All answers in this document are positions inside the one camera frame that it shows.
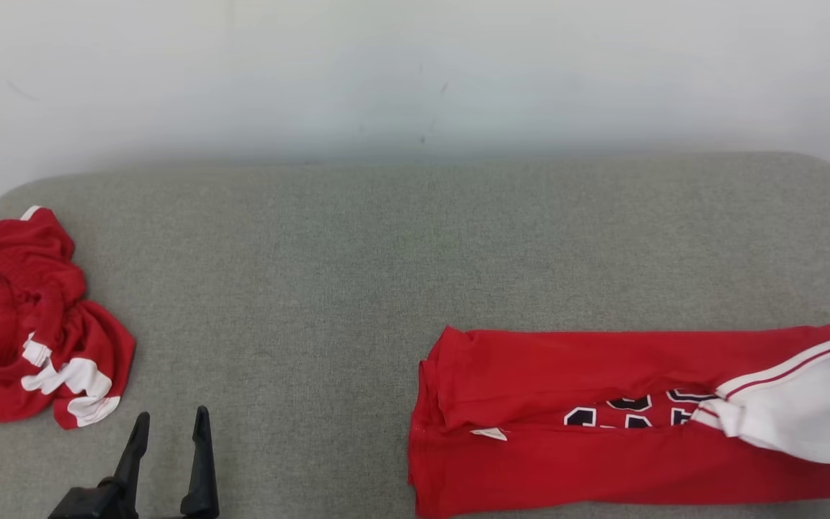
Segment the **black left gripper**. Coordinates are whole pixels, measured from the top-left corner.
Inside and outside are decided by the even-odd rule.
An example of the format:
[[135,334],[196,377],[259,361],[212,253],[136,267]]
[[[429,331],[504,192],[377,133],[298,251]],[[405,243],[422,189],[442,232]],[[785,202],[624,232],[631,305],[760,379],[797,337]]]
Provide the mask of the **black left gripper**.
[[[103,479],[96,487],[72,487],[48,518],[138,518],[136,490],[150,429],[151,415],[141,412],[136,417],[113,477]],[[181,500],[180,513],[182,517],[218,517],[220,495],[207,407],[197,408],[192,440],[193,463],[188,492]]]

